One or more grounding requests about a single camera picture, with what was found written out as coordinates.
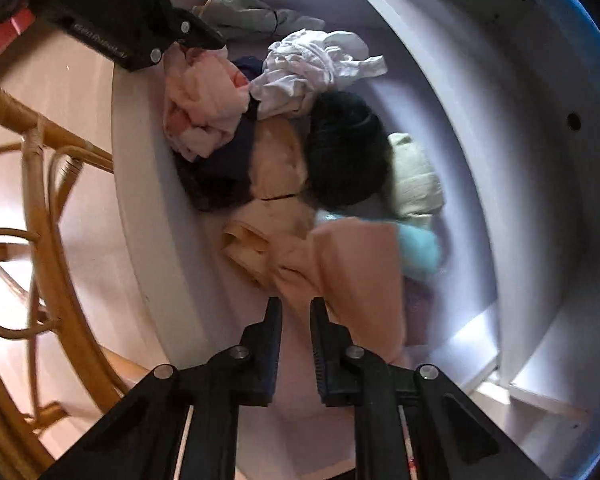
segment round black hole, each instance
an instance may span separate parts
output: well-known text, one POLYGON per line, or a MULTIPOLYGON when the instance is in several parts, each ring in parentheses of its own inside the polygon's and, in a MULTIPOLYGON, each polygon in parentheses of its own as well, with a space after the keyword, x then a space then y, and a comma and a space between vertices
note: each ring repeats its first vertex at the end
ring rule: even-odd
POLYGON ((582 128, 582 119, 575 112, 571 112, 566 116, 566 124, 574 132, 578 132, 582 128))

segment red object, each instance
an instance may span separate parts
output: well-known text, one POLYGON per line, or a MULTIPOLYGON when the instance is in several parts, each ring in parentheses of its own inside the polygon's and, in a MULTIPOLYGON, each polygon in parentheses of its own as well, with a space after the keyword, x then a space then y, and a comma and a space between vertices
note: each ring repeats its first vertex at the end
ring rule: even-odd
POLYGON ((23 7, 8 20, 0 24, 0 53, 35 21, 33 13, 23 7))

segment silver screw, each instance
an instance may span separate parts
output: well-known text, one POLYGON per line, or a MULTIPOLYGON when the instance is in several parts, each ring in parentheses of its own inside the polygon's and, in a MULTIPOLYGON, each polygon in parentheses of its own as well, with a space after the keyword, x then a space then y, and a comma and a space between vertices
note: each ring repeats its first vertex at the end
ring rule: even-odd
POLYGON ((236 345, 231 347, 229 355, 234 359, 245 359, 249 356, 249 349, 246 346, 236 345))
POLYGON ((345 354, 350 359, 360 359, 365 354, 365 349, 361 346, 351 345, 347 347, 345 354))
POLYGON ((173 375, 173 366, 171 365, 160 365, 153 371, 153 376, 156 379, 168 379, 173 375))
POLYGON ((162 53, 160 51, 159 48, 154 48, 151 51, 151 61, 153 61, 154 63, 159 63, 160 59, 162 59, 162 53))
POLYGON ((436 379, 439 374, 440 370, 435 368, 433 365, 424 365, 420 368, 420 375, 429 381, 436 379))

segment peach cloth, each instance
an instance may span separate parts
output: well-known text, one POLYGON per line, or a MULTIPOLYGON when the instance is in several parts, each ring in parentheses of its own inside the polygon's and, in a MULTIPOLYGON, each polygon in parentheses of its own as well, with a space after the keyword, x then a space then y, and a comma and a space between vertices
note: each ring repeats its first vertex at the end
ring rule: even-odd
POLYGON ((323 296, 331 319, 353 341, 387 363, 401 364, 406 325, 400 249, 393 224, 344 218, 306 240, 280 234, 270 241, 273 282, 309 330, 309 305, 323 296))
POLYGON ((164 133, 171 148, 193 162, 233 139, 249 107, 249 81, 222 50, 176 43, 164 53, 164 133))
POLYGON ((251 278, 268 286, 270 240, 280 234, 303 239, 315 218, 313 208, 298 197, 278 198, 296 195, 306 181, 302 149, 287 119, 271 117, 256 123, 249 177, 255 198, 229 216, 223 250, 251 278))

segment wooden floor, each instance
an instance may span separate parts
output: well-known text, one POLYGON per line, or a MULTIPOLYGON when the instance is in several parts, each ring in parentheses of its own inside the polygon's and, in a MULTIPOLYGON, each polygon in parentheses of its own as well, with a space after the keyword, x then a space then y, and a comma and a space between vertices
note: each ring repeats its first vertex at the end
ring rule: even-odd
MULTIPOLYGON (((0 56, 0 84, 25 104, 110 151, 113 65, 104 57, 37 22, 0 56)), ((0 144, 18 137, 0 127, 0 144)), ((0 227, 24 228, 20 155, 0 156, 0 227)), ((68 202, 61 233, 75 287, 99 343, 153 368, 166 361, 126 250, 112 175, 87 168, 68 202)), ((25 288, 30 264, 5 268, 25 288)), ((0 281, 0 323, 22 328, 23 306, 0 281)), ((30 412, 23 342, 0 339, 0 372, 19 408, 30 412)), ((59 400, 72 417, 43 436, 59 456, 98 418, 56 338, 40 340, 42 402, 59 400)))

